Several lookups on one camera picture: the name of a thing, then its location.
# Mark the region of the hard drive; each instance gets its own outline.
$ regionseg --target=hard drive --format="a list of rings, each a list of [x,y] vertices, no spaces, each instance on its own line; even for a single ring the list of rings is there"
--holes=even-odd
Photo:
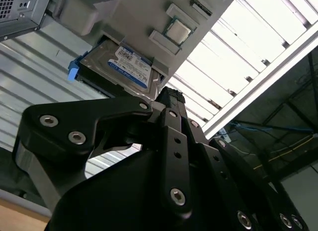
[[[112,94],[114,88],[108,86],[109,82],[147,100],[155,100],[159,93],[160,73],[152,68],[151,61],[124,43],[118,45],[110,39],[105,40],[80,64],[87,69],[79,71],[79,79],[106,94]]]

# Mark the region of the barcode sticker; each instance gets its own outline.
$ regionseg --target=barcode sticker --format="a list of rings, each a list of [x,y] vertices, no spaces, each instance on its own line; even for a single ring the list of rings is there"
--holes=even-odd
[[[148,88],[151,66],[128,48],[119,47],[115,55],[118,60],[109,60],[108,65],[142,88]]]

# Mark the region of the blue cable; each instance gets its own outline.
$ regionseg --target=blue cable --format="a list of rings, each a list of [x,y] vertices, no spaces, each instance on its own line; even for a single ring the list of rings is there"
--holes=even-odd
[[[269,131],[269,130],[272,130],[272,128],[255,129],[255,128],[251,128],[251,127],[242,126],[239,123],[232,123],[232,122],[229,122],[229,124],[234,125],[234,126],[239,127],[239,128],[242,128],[242,129],[245,129],[245,130],[249,130],[249,131]],[[295,131],[309,131],[309,132],[313,132],[312,129],[308,129],[308,128],[293,128],[293,127],[286,127],[286,128],[287,129],[293,129]]]

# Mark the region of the bolt hole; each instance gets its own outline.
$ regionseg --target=bolt hole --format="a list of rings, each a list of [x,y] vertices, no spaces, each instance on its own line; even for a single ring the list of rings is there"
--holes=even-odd
[[[169,114],[172,116],[172,117],[177,117],[178,115],[175,113],[175,112],[173,112],[173,111],[169,111]]]
[[[175,196],[175,198],[176,198],[177,200],[181,200],[181,199],[182,199],[182,196],[179,194],[178,191],[175,191],[175,192],[173,193],[173,195]]]
[[[223,177],[223,179],[226,180],[228,178],[228,176],[223,171],[221,171],[220,174],[221,174],[221,177]]]
[[[213,159],[216,161],[220,161],[220,159],[216,155],[213,156]]]
[[[176,158],[178,158],[178,159],[181,159],[181,154],[180,153],[174,153],[174,156],[176,157]]]
[[[248,225],[248,221],[247,221],[246,217],[242,217],[242,222],[243,222],[243,224],[244,224],[245,226]]]
[[[45,121],[47,124],[52,124],[52,123],[54,123],[54,121],[53,121],[52,118],[46,118],[46,119],[44,119],[44,121]]]
[[[74,138],[75,140],[80,140],[80,139],[81,139],[81,136],[78,135],[78,134],[74,134],[74,135],[73,135],[73,138]]]
[[[181,141],[180,141],[178,138],[175,138],[174,141],[175,141],[176,143],[178,143],[178,144],[181,143]]]

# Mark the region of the cable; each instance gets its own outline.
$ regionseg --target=cable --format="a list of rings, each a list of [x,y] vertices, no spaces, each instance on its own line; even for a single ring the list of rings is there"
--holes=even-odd
[[[258,129],[258,128],[246,127],[246,126],[242,126],[239,123],[232,123],[232,122],[229,122],[229,124],[234,125],[234,126],[236,126],[238,128],[242,128],[242,129],[250,130],[250,131],[269,131],[269,130],[272,130],[272,128]],[[292,130],[295,130],[295,131],[309,131],[309,132],[313,132],[313,130],[310,129],[310,128],[294,128],[294,127],[283,127],[283,128],[292,129]]]
[[[291,145],[289,145],[289,146],[290,146],[290,147],[293,147],[294,145],[296,145],[296,144],[298,144],[298,143],[302,142],[303,140],[306,140],[307,138],[310,138],[310,137],[312,137],[312,136],[306,136],[306,137],[304,137],[304,138],[301,138],[299,141],[297,141],[297,142],[295,142],[294,144],[291,144]],[[272,151],[272,152],[270,152],[270,153],[277,153],[277,152],[280,152],[280,151],[285,150],[285,149],[286,149],[286,148],[278,149],[278,150]]]
[[[235,130],[235,131],[231,131],[231,132],[228,132],[228,133],[218,133],[220,136],[222,136],[222,135],[227,135],[227,134],[231,134],[231,133],[236,133],[237,132],[237,130]]]
[[[246,155],[255,155],[253,153],[246,153],[246,152],[243,152],[241,151],[240,149],[238,149],[236,146],[232,145],[231,143],[229,143],[231,147],[235,148],[236,150],[238,150],[240,153],[243,153],[243,154],[246,154]]]
[[[289,145],[287,145],[286,143],[282,142],[282,141],[281,141],[279,138],[277,138],[276,136],[274,136],[274,135],[272,135],[272,134],[270,134],[270,133],[268,133],[268,132],[266,132],[266,131],[261,131],[261,132],[266,133],[267,135],[271,136],[272,138],[274,138],[275,140],[277,140],[277,141],[280,142],[281,144],[285,145],[286,148],[289,148],[290,150],[294,151],[294,149],[292,149],[292,148],[291,148]],[[280,158],[282,161],[284,161],[284,162],[287,162],[287,163],[290,162],[290,161],[288,161],[288,160],[283,159],[281,156],[279,156],[279,158]]]
[[[308,139],[307,141],[305,141],[304,143],[301,143],[300,145],[298,145],[297,147],[293,148],[292,150],[289,150],[288,152],[285,152],[285,153],[283,153],[283,154],[280,154],[280,155],[278,155],[278,156],[276,156],[276,157],[274,157],[274,158],[268,160],[268,162],[271,162],[272,160],[275,160],[275,159],[277,159],[277,158],[279,158],[279,157],[282,157],[282,156],[284,156],[284,155],[286,155],[286,154],[289,154],[289,153],[293,152],[295,149],[298,149],[298,148],[302,147],[302,146],[305,145],[306,143],[310,142],[312,139],[314,139],[314,138]],[[256,166],[256,167],[254,167],[253,169],[255,170],[255,169],[258,169],[258,168],[260,168],[260,167],[262,167],[262,166],[263,166],[263,165],[258,165],[258,166]]]

